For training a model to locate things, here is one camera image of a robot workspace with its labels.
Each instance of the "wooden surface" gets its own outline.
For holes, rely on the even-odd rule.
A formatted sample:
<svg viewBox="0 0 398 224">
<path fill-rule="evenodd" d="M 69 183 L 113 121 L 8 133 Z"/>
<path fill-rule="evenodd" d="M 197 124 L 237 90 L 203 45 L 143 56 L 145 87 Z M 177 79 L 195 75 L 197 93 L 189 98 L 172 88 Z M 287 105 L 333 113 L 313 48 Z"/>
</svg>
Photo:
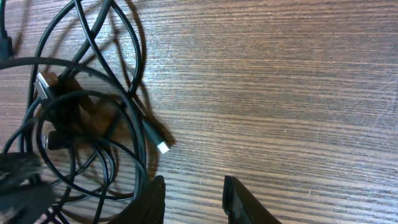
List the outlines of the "wooden surface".
<svg viewBox="0 0 398 224">
<path fill-rule="evenodd" d="M 92 24 L 101 3 L 83 2 Z M 150 168 L 166 179 L 165 223 L 227 223 L 224 175 L 284 223 L 398 222 L 397 1 L 117 2 L 144 29 L 142 81 L 175 139 Z M 18 57 L 34 54 L 66 3 L 7 1 Z M 123 80 L 109 21 L 96 40 Z M 113 21 L 131 75 L 131 41 L 114 13 Z M 84 39 L 72 10 L 44 55 L 71 59 Z M 21 123 L 29 74 L 0 71 L 1 147 Z M 132 166 L 120 170 L 128 188 Z M 95 203 L 73 208 L 90 217 Z M 125 205 L 107 203 L 104 216 Z"/>
</svg>

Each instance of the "black cable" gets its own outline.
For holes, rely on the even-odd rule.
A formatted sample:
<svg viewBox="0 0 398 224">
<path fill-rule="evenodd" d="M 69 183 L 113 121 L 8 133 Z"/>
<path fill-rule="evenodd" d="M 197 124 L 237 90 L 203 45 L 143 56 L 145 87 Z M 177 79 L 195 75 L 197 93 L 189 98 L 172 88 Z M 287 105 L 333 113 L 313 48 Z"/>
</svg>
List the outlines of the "black cable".
<svg viewBox="0 0 398 224">
<path fill-rule="evenodd" d="M 0 32 L 5 30 L 4 25 L 4 8 L 5 8 L 5 0 L 0 0 Z M 82 25 L 83 31 L 86 35 L 86 40 L 84 44 L 80 47 L 77 54 L 74 56 L 72 61 L 67 60 L 60 60 L 56 58 L 42 58 L 41 54 L 44 48 L 44 45 L 50 36 L 51 32 L 54 30 L 56 25 L 60 22 L 62 18 L 64 18 L 70 10 L 72 10 L 76 6 L 78 16 L 80 19 L 80 23 Z M 118 79 L 110 69 L 108 63 L 104 59 L 102 53 L 100 52 L 97 44 L 95 43 L 95 37 L 101 30 L 103 22 L 110 10 L 112 8 L 116 14 L 119 16 L 123 24 L 126 26 L 126 29 L 131 36 L 131 40 L 134 46 L 134 50 L 136 53 L 136 62 L 135 62 L 135 72 L 133 78 L 131 80 L 131 86 L 126 91 L 122 85 L 119 83 Z M 87 50 L 91 47 L 94 51 L 96 58 L 98 58 L 100 64 L 106 71 L 106 75 L 97 71 L 93 70 L 92 68 L 88 68 L 85 65 L 79 64 L 78 62 L 82 59 L 84 54 Z M 42 111 L 40 112 L 37 118 L 33 118 L 34 111 L 36 108 L 43 102 L 40 98 L 34 99 L 34 83 L 37 78 L 38 72 L 38 65 L 46 64 L 46 65 L 59 65 L 65 67 L 64 71 L 59 75 L 58 80 L 60 83 L 67 82 L 71 78 L 74 78 L 80 72 L 88 73 L 96 78 L 101 79 L 102 81 L 109 83 L 119 92 L 119 100 L 122 103 L 118 103 L 110 98 L 108 95 L 103 93 L 95 92 L 95 91 L 73 91 L 70 93 L 62 94 L 57 99 L 52 100 L 50 103 L 46 104 Z M 69 203 L 76 203 L 81 200 L 85 200 L 89 197 L 96 197 L 99 198 L 99 203 L 97 207 L 97 211 L 95 213 L 94 223 L 97 223 L 100 220 L 102 206 L 105 200 L 126 200 L 126 199 L 135 199 L 147 186 L 148 183 L 148 176 L 146 172 L 146 144 L 144 136 L 148 136 L 151 139 L 151 135 L 153 135 L 153 131 L 147 131 L 147 126 L 143 126 L 142 124 L 147 124 L 145 119 L 145 114 L 142 112 L 144 111 L 143 108 L 140 108 L 139 105 L 132 101 L 132 97 L 136 94 L 137 87 L 139 85 L 141 76 L 142 76 L 142 56 L 141 56 L 141 49 L 139 46 L 139 41 L 137 38 L 134 29 L 132 28 L 131 23 L 129 22 L 126 15 L 120 9 L 120 7 L 113 1 L 113 0 L 104 0 L 101 6 L 101 10 L 96 18 L 96 21 L 90 30 L 88 27 L 88 23 L 81 6 L 80 0 L 71 0 L 50 22 L 50 24 L 45 29 L 42 37 L 40 38 L 39 44 L 35 51 L 35 57 L 28 57 L 28 58 L 19 58 L 19 59 L 12 59 L 8 61 L 0 62 L 0 70 L 5 68 L 11 68 L 16 66 L 22 65 L 32 65 L 30 83 L 29 83 L 29 91 L 28 91 L 28 99 L 27 99 L 27 111 L 24 116 L 22 126 L 20 129 L 17 130 L 12 135 L 12 138 L 7 142 L 5 145 L 3 152 L 7 152 L 10 148 L 11 144 L 14 140 L 19 136 L 19 150 L 21 152 L 33 152 L 33 140 L 32 134 L 36 134 L 36 143 L 37 148 L 42 156 L 42 159 L 47 164 L 49 169 L 53 172 L 53 174 L 58 178 L 55 182 L 51 183 L 51 186 L 57 185 L 58 183 L 65 183 L 67 185 L 67 189 L 64 192 L 61 199 L 57 202 L 56 205 L 53 206 L 53 212 L 46 212 L 47 219 L 45 222 L 58 222 L 55 219 L 57 216 L 62 223 L 68 223 L 65 217 L 62 215 L 61 210 L 63 205 Z M 113 105 L 117 110 L 115 118 L 112 120 L 111 124 L 109 125 L 108 129 L 106 130 L 104 136 L 96 136 L 92 135 L 89 131 L 83 131 L 84 126 L 80 125 L 80 129 L 77 130 L 71 126 L 66 125 L 62 122 L 61 119 L 52 118 L 51 111 L 58 110 L 58 108 L 63 108 L 65 105 L 78 101 L 83 96 L 96 96 L 101 99 L 106 100 L 111 105 Z M 64 136 L 67 136 L 70 142 L 76 141 L 77 139 L 87 141 L 90 144 L 90 147 L 93 150 L 92 155 L 90 158 L 78 169 L 75 169 L 75 155 L 73 152 L 73 148 L 69 148 L 70 153 L 70 173 L 66 176 L 62 175 L 57 168 L 52 164 L 52 161 L 49 159 L 46 149 L 43 147 L 42 143 L 42 128 L 45 120 L 50 119 L 53 122 L 53 125 L 56 127 L 57 131 L 60 131 Z M 129 127 L 130 137 L 134 146 L 134 153 L 123 146 L 122 144 L 111 140 L 111 136 L 113 135 L 116 126 L 118 125 L 120 120 L 123 120 L 127 123 Z M 118 195 L 107 195 L 108 187 L 114 182 L 116 178 L 116 162 L 113 159 L 111 153 L 107 151 L 108 147 L 115 147 L 116 149 L 124 151 L 135 163 L 136 165 L 136 181 L 134 186 L 134 192 L 128 194 L 118 194 Z M 77 175 L 83 173 L 87 168 L 89 168 L 90 164 L 99 159 L 101 165 L 103 166 L 103 177 L 104 181 L 101 184 L 101 187 L 98 187 L 94 190 L 86 190 L 78 185 L 74 184 L 74 179 Z M 40 177 L 35 176 L 30 179 L 32 184 L 36 182 L 40 182 Z M 70 191 L 74 189 L 82 194 L 79 196 L 70 196 Z"/>
</svg>

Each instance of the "cord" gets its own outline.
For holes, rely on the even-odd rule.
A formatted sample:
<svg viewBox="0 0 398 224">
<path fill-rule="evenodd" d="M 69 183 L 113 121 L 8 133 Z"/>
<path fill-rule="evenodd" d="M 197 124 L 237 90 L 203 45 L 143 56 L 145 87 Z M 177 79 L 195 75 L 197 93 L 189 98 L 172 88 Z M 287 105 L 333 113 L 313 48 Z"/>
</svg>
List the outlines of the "cord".
<svg viewBox="0 0 398 224">
<path fill-rule="evenodd" d="M 5 0 L 0 0 L 0 3 L 0 33 L 1 35 L 5 34 L 5 36 L 7 37 L 7 32 L 5 30 L 4 24 Z M 85 42 L 71 61 L 41 57 L 44 45 L 49 35 L 54 30 L 55 26 L 60 22 L 60 20 L 64 18 L 75 6 L 83 31 L 86 35 Z M 102 53 L 100 52 L 95 42 L 95 37 L 100 32 L 103 22 L 110 8 L 115 11 L 115 13 L 122 20 L 123 24 L 126 26 L 136 53 L 136 69 L 131 80 L 131 86 L 128 91 L 126 91 L 119 83 L 118 79 L 110 69 L 108 63 L 102 56 Z M 82 57 L 89 48 L 91 48 L 95 53 L 96 58 L 99 60 L 101 66 L 106 71 L 106 74 L 87 67 L 85 63 L 79 63 L 79 61 L 82 59 Z M 80 0 L 70 1 L 53 18 L 53 20 L 45 29 L 36 48 L 34 57 L 11 59 L 0 62 L 0 70 L 22 65 L 32 65 L 27 99 L 27 110 L 22 121 L 22 126 L 12 135 L 10 140 L 8 140 L 2 150 L 2 153 L 7 153 L 12 143 L 18 137 L 19 150 L 21 152 L 33 152 L 32 135 L 35 133 L 37 148 L 39 149 L 42 159 L 49 167 L 49 169 L 53 172 L 53 174 L 58 178 L 58 180 L 52 182 L 50 185 L 56 186 L 61 182 L 67 185 L 67 189 L 65 190 L 61 199 L 55 205 L 53 205 L 53 212 L 46 212 L 47 219 L 44 221 L 44 223 L 58 223 L 59 221 L 55 219 L 55 216 L 57 216 L 62 223 L 68 223 L 61 212 L 63 205 L 77 203 L 90 197 L 96 197 L 99 199 L 98 207 L 96 209 L 95 217 L 93 220 L 93 223 L 98 223 L 105 200 L 134 200 L 135 198 L 137 198 L 137 196 L 146 188 L 148 184 L 148 176 L 146 172 L 145 137 L 148 138 L 149 141 L 156 145 L 159 149 L 161 149 L 159 146 L 165 144 L 165 141 L 163 136 L 153 125 L 151 125 L 151 122 L 149 122 L 149 120 L 145 117 L 145 114 L 143 112 L 145 111 L 144 108 L 140 108 L 135 101 L 132 101 L 132 97 L 136 95 L 136 90 L 142 76 L 143 61 L 137 35 L 134 32 L 131 23 L 128 21 L 126 15 L 123 13 L 120 7 L 113 0 L 104 0 L 98 17 L 96 18 L 96 21 L 92 27 L 92 30 L 90 30 Z M 95 78 L 99 78 L 100 80 L 109 83 L 111 86 L 115 87 L 115 89 L 118 90 L 118 100 L 122 103 L 118 103 L 114 100 L 114 98 L 110 98 L 108 95 L 97 91 L 80 90 L 62 94 L 58 96 L 58 98 L 52 99 L 49 103 L 45 104 L 44 99 L 34 99 L 34 83 L 37 81 L 38 65 L 58 65 L 65 67 L 64 71 L 58 77 L 60 83 L 67 82 L 73 79 L 81 72 L 85 72 Z M 81 124 L 79 118 L 75 120 L 75 122 L 79 124 L 78 128 L 74 128 L 63 122 L 62 119 L 59 119 L 57 116 L 53 116 L 54 111 L 60 110 L 59 108 L 66 108 L 67 105 L 70 106 L 71 103 L 73 104 L 73 102 L 79 101 L 79 99 L 84 96 L 95 96 L 101 98 L 102 100 L 106 100 L 118 110 L 118 113 L 116 113 L 104 136 L 97 136 L 89 132 L 84 127 L 84 125 Z M 42 105 L 43 110 L 39 113 L 38 116 L 34 117 L 34 111 L 40 104 Z M 126 146 L 123 146 L 122 144 L 110 139 L 121 119 L 127 124 L 129 128 L 129 134 L 134 146 L 134 153 Z M 46 149 L 44 148 L 44 143 L 42 142 L 42 128 L 44 121 L 46 120 L 50 120 L 58 132 L 62 133 L 64 136 L 67 136 L 69 142 L 74 142 L 76 140 L 86 141 L 90 144 L 90 147 L 93 150 L 90 158 L 78 170 L 76 170 L 74 154 L 75 149 L 74 145 L 70 144 L 68 147 L 71 161 L 70 173 L 66 176 L 62 175 L 52 164 L 52 161 L 49 159 L 46 153 Z M 116 163 L 113 159 L 113 155 L 108 151 L 108 148 L 110 146 L 124 151 L 132 159 L 132 162 L 135 163 L 136 181 L 134 186 L 134 192 L 122 195 L 107 195 L 108 187 L 114 182 L 116 178 Z M 86 190 L 78 186 L 77 184 L 74 184 L 75 177 L 87 170 L 90 164 L 96 159 L 99 159 L 103 167 L 104 180 L 101 184 L 101 187 L 98 187 L 94 190 Z M 40 181 L 40 176 L 38 175 L 30 179 L 31 184 L 35 184 Z M 71 197 L 70 191 L 72 189 L 81 192 L 81 195 Z"/>
</svg>

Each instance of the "coiled black cable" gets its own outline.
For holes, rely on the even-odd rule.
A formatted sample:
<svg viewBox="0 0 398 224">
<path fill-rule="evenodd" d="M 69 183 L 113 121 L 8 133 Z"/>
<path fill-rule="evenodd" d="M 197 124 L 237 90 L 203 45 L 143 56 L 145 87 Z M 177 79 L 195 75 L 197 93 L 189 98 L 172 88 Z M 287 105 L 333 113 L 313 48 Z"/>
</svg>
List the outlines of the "coiled black cable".
<svg viewBox="0 0 398 224">
<path fill-rule="evenodd" d="M 5 0 L 0 0 L 0 30 L 5 32 L 4 26 L 4 8 L 5 8 Z M 78 53 L 74 56 L 72 61 L 67 60 L 60 60 L 55 58 L 43 58 L 40 57 L 44 48 L 44 45 L 54 30 L 55 26 L 60 22 L 60 20 L 67 15 L 70 10 L 72 10 L 76 6 L 77 13 L 86 35 L 86 40 L 84 44 L 80 47 Z M 126 29 L 131 36 L 132 43 L 134 46 L 134 50 L 136 53 L 136 69 L 134 72 L 134 76 L 131 80 L 131 86 L 126 91 L 122 85 L 119 83 L 118 79 L 110 69 L 109 65 L 107 64 L 106 60 L 102 56 L 97 44 L 95 43 L 95 37 L 101 30 L 101 26 L 110 10 L 112 8 L 119 18 L 122 20 L 123 24 L 126 26 Z M 99 60 L 101 66 L 106 71 L 106 75 L 94 70 L 92 68 L 88 68 L 85 63 L 80 64 L 79 61 L 82 59 L 84 54 L 87 50 L 91 47 L 94 51 L 96 58 Z M 109 83 L 111 86 L 115 87 L 115 89 L 119 92 L 119 100 L 122 101 L 119 104 L 113 98 L 110 98 L 108 95 L 103 93 L 99 93 L 96 91 L 88 91 L 88 90 L 81 90 L 81 91 L 72 91 L 70 93 L 64 94 L 59 96 L 57 99 L 51 101 L 49 104 L 46 105 L 44 110 L 42 110 L 39 116 L 34 117 L 35 109 L 40 105 L 42 100 L 40 98 L 34 99 L 34 83 L 36 81 L 36 76 L 38 72 L 38 65 L 59 65 L 65 67 L 64 71 L 60 74 L 58 79 L 60 82 L 67 81 L 71 78 L 74 78 L 78 73 L 85 72 L 88 73 L 96 78 L 101 79 L 102 81 Z M 51 23 L 47 26 L 46 30 L 44 31 L 42 37 L 40 38 L 39 44 L 36 48 L 36 52 L 34 57 L 27 57 L 27 58 L 18 58 L 18 59 L 11 59 L 7 61 L 0 62 L 0 70 L 5 68 L 17 67 L 22 65 L 32 65 L 32 72 L 30 76 L 30 83 L 29 83 L 29 92 L 28 92 L 28 99 L 27 99 L 27 111 L 22 121 L 22 126 L 11 136 L 8 140 L 2 153 L 7 153 L 12 143 L 19 138 L 19 150 L 21 152 L 33 152 L 33 141 L 32 135 L 33 133 L 36 134 L 35 140 L 37 143 L 37 148 L 42 156 L 42 159 L 47 164 L 49 169 L 53 172 L 53 174 L 58 178 L 55 182 L 52 182 L 51 185 L 57 185 L 61 182 L 67 185 L 67 188 L 64 194 L 61 196 L 60 200 L 53 205 L 53 211 L 47 211 L 47 219 L 44 223 L 48 222 L 55 222 L 59 223 L 55 216 L 62 223 L 68 223 L 67 219 L 63 216 L 61 210 L 62 206 L 68 203 L 75 203 L 81 200 L 87 199 L 89 197 L 96 197 L 99 198 L 98 208 L 95 213 L 95 217 L 93 223 L 98 223 L 100 220 L 102 206 L 105 200 L 128 200 L 128 199 L 135 199 L 146 187 L 148 183 L 148 177 L 146 172 L 146 144 L 144 139 L 144 128 L 142 127 L 142 121 L 145 119 L 145 114 L 143 114 L 143 109 L 139 107 L 139 105 L 132 101 L 132 97 L 136 94 L 136 90 L 139 84 L 139 81 L 142 76 L 142 68 L 143 68 L 143 61 L 141 57 L 141 49 L 139 46 L 139 41 L 137 39 L 136 33 L 132 28 L 131 23 L 128 21 L 126 15 L 120 9 L 120 7 L 113 1 L 113 0 L 104 0 L 101 10 L 96 18 L 96 21 L 93 25 L 92 30 L 88 27 L 88 23 L 81 6 L 81 0 L 72 0 L 70 1 L 51 21 Z M 75 164 L 75 149 L 74 146 L 71 145 L 68 149 L 70 155 L 70 173 L 67 176 L 62 175 L 57 168 L 52 164 L 51 160 L 49 159 L 46 150 L 42 144 L 42 128 L 44 121 L 47 119 L 49 112 L 59 106 L 62 106 L 64 103 L 70 101 L 76 101 L 77 99 L 81 98 L 82 96 L 96 96 L 101 99 L 108 101 L 111 105 L 113 105 L 119 112 L 116 114 L 115 118 L 112 120 L 112 123 L 109 125 L 108 129 L 104 136 L 93 136 L 91 134 L 87 134 L 84 131 L 77 131 L 62 122 L 58 122 L 57 120 L 51 120 L 54 126 L 56 126 L 57 131 L 62 132 L 64 135 L 68 136 L 71 141 L 76 139 L 82 139 L 90 144 L 90 147 L 93 150 L 92 155 L 90 158 L 78 169 L 76 170 Z M 134 153 L 123 146 L 122 144 L 115 142 L 110 139 L 112 134 L 116 129 L 116 125 L 119 123 L 119 120 L 123 119 L 127 126 L 129 127 L 129 133 L 131 140 L 134 146 Z M 113 159 L 111 153 L 106 150 L 106 146 L 115 147 L 124 151 L 136 164 L 136 182 L 134 186 L 134 192 L 129 194 L 123 195 L 106 195 L 108 191 L 108 187 L 114 182 L 116 178 L 116 162 Z M 74 184 L 73 181 L 75 177 L 82 172 L 84 172 L 87 168 L 89 168 L 90 164 L 95 160 L 99 159 L 100 163 L 103 166 L 103 184 L 101 187 L 98 187 L 94 190 L 86 190 L 78 185 Z M 30 179 L 31 184 L 35 184 L 40 182 L 40 176 L 35 176 Z M 79 196 L 70 196 L 71 189 L 77 190 L 81 192 Z"/>
</svg>

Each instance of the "tangled cable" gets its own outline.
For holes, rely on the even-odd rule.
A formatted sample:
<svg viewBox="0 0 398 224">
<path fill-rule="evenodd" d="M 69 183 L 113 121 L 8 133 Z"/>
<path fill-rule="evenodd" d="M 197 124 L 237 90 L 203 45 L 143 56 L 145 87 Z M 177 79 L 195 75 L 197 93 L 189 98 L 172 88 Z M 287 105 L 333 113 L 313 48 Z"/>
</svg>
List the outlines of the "tangled cable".
<svg viewBox="0 0 398 224">
<path fill-rule="evenodd" d="M 50 35 L 54 30 L 55 26 L 60 22 L 60 20 L 67 15 L 76 6 L 77 13 L 81 22 L 81 26 L 86 35 L 86 40 L 84 44 L 80 47 L 78 53 L 74 56 L 71 61 L 61 60 L 56 58 L 43 58 L 40 57 L 44 48 L 44 45 Z M 109 65 L 106 63 L 101 51 L 99 50 L 95 37 L 101 30 L 101 26 L 104 23 L 107 13 L 110 8 L 112 8 L 119 18 L 122 20 L 123 24 L 126 26 L 136 53 L 136 69 L 134 76 L 132 78 L 131 86 L 126 91 L 122 85 L 119 83 L 118 79 L 110 69 Z M 5 0 L 0 0 L 0 31 L 5 33 L 4 26 L 4 9 Z M 96 58 L 99 60 L 100 64 L 104 68 L 106 75 L 87 67 L 84 63 L 80 64 L 79 61 L 82 59 L 87 50 L 91 47 L 94 51 Z M 135 199 L 147 186 L 148 176 L 146 172 L 146 142 L 145 137 L 147 137 L 156 146 L 160 142 L 164 142 L 163 137 L 157 132 L 157 130 L 148 123 L 145 117 L 143 109 L 132 100 L 132 97 L 136 94 L 136 90 L 142 75 L 143 61 L 141 57 L 141 50 L 139 46 L 139 41 L 137 39 L 136 33 L 132 28 L 131 23 L 128 21 L 126 15 L 122 12 L 120 7 L 113 0 L 104 0 L 101 10 L 96 18 L 92 30 L 88 27 L 88 23 L 83 12 L 83 8 L 80 0 L 72 0 L 69 2 L 51 21 L 46 30 L 44 31 L 40 42 L 37 46 L 34 57 L 17 58 L 10 59 L 0 62 L 0 70 L 11 67 L 18 67 L 21 65 L 32 65 L 32 72 L 30 76 L 29 93 L 27 99 L 27 111 L 22 121 L 22 126 L 10 137 L 2 153 L 7 153 L 12 145 L 12 143 L 18 138 L 18 148 L 20 152 L 33 152 L 33 139 L 32 136 L 35 134 L 35 141 L 37 143 L 37 148 L 39 149 L 42 159 L 52 171 L 52 173 L 58 178 L 55 182 L 51 183 L 51 186 L 55 186 L 61 182 L 67 185 L 64 194 L 61 196 L 60 200 L 53 205 L 52 212 L 48 210 L 46 212 L 47 218 L 43 223 L 55 222 L 59 223 L 58 219 L 62 223 L 68 223 L 67 219 L 63 216 L 61 212 L 62 206 L 69 203 L 79 202 L 81 200 L 87 199 L 89 197 L 99 198 L 98 207 L 95 213 L 93 223 L 98 223 L 100 220 L 101 210 L 105 200 L 128 200 Z M 81 74 L 82 72 L 91 75 L 92 77 L 99 78 L 100 80 L 109 83 L 111 86 L 118 90 L 118 99 L 122 103 L 119 103 L 114 99 L 103 93 L 97 91 L 89 90 L 78 90 L 71 91 L 58 96 L 56 99 L 49 101 L 45 104 L 42 111 L 37 116 L 34 116 L 34 111 L 36 108 L 44 102 L 44 99 L 34 98 L 35 86 L 34 83 L 37 79 L 38 65 L 58 65 L 65 67 L 64 71 L 59 75 L 59 82 L 66 82 L 75 76 Z M 98 136 L 85 130 L 84 125 L 81 124 L 79 116 L 74 120 L 78 124 L 79 128 L 73 128 L 66 122 L 62 121 L 59 116 L 53 116 L 53 112 L 57 111 L 58 108 L 69 108 L 69 110 L 75 110 L 76 107 L 72 108 L 72 102 L 76 102 L 84 96 L 95 96 L 107 101 L 113 105 L 117 110 L 112 123 L 108 127 L 104 136 Z M 134 152 L 128 149 L 126 146 L 111 140 L 111 136 L 114 133 L 116 126 L 118 125 L 120 119 L 122 119 L 129 128 L 129 134 L 134 146 Z M 57 168 L 54 166 L 52 161 L 49 159 L 46 149 L 44 148 L 42 129 L 45 121 L 50 121 L 55 129 L 62 133 L 68 141 L 73 142 L 77 139 L 82 139 L 89 143 L 93 150 L 90 158 L 79 168 L 76 169 L 75 162 L 75 146 L 74 144 L 69 144 L 68 150 L 70 156 L 70 173 L 69 175 L 62 175 Z M 108 147 L 114 147 L 116 149 L 124 151 L 132 159 L 133 163 L 136 165 L 136 180 L 134 186 L 134 192 L 122 195 L 107 195 L 108 187 L 114 182 L 116 178 L 116 162 L 113 155 L 107 150 Z M 95 160 L 99 159 L 103 167 L 103 183 L 101 187 L 94 190 L 86 190 L 74 184 L 75 177 L 83 173 L 90 164 Z M 31 184 L 40 182 L 40 176 L 35 175 L 30 179 Z M 70 196 L 71 190 L 77 190 L 81 193 L 79 196 Z"/>
</svg>

